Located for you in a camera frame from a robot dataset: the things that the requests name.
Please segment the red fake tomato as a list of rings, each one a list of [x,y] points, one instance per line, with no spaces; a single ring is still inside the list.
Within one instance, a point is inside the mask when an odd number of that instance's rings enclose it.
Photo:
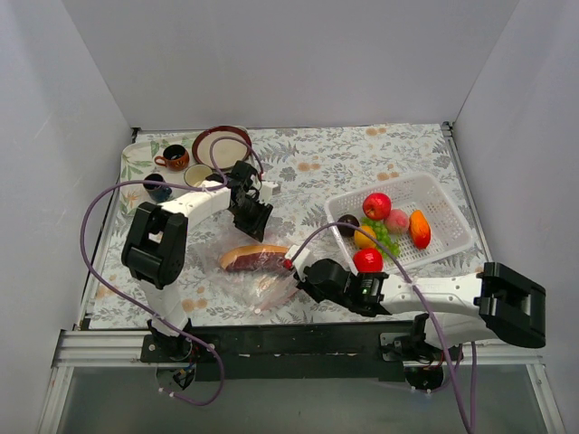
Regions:
[[[375,248],[359,250],[352,258],[359,273],[379,273],[384,269],[381,252]]]
[[[371,193],[364,199],[362,208],[368,219],[383,221],[392,210],[392,202],[385,193]]]

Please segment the dark purple fake eggplant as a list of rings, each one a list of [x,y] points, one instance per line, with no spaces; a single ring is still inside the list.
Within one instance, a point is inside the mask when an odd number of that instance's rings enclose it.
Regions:
[[[359,220],[352,214],[344,214],[337,220],[337,229],[342,237],[353,238],[356,233],[356,228],[360,226]]]

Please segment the yellow fake bell pepper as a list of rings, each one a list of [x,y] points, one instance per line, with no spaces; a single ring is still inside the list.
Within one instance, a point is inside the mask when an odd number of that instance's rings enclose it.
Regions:
[[[359,250],[372,249],[375,247],[374,238],[374,230],[370,226],[362,225],[355,230],[354,244]]]

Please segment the clear zip top bag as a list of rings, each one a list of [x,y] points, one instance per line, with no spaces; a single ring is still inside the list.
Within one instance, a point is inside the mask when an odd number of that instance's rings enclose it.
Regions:
[[[193,249],[202,264],[205,276],[227,297],[239,303],[243,310],[260,315],[286,304],[297,293],[292,273],[284,267],[279,271],[227,272],[220,258],[228,251],[248,245],[291,246],[291,241],[272,233],[263,242],[256,241],[236,229],[221,231],[205,241],[194,241]]]

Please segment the green fake grapes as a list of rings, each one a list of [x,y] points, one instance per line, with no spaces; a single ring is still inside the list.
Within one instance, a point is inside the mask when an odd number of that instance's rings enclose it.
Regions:
[[[362,220],[361,229],[370,233],[374,232],[374,237],[379,240],[389,251],[395,256],[400,255],[400,245],[395,238],[386,228],[383,221],[373,221],[367,217]]]

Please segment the pink fake peach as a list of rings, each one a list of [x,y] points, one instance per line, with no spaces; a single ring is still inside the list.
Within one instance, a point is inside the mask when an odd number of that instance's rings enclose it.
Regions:
[[[409,217],[400,209],[392,209],[384,219],[384,226],[389,233],[404,234],[410,226]]]

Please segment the orange red fake mango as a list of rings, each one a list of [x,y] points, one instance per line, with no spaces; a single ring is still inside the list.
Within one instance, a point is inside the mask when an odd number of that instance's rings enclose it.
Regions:
[[[431,242],[431,227],[420,210],[412,212],[409,217],[409,233],[414,246],[425,250]]]

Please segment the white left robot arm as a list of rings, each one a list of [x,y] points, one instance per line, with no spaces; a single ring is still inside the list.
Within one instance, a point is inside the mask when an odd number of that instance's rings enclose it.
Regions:
[[[185,265],[188,229],[228,211],[236,229],[262,241],[272,212],[270,200],[279,189],[261,180],[252,165],[238,161],[230,173],[209,175],[174,200],[144,202],[137,208],[121,262],[144,292],[153,311],[148,329],[170,360],[181,362],[193,349],[191,337],[183,333],[191,329],[191,322],[176,287]]]

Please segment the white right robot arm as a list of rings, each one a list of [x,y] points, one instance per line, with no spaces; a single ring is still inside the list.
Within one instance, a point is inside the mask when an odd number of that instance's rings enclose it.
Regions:
[[[409,337],[410,350],[420,359],[443,347],[487,339],[531,349],[546,345],[546,290],[498,262],[485,263],[480,273],[408,283],[319,259],[298,266],[295,277],[316,302],[328,300],[360,316],[427,314]]]

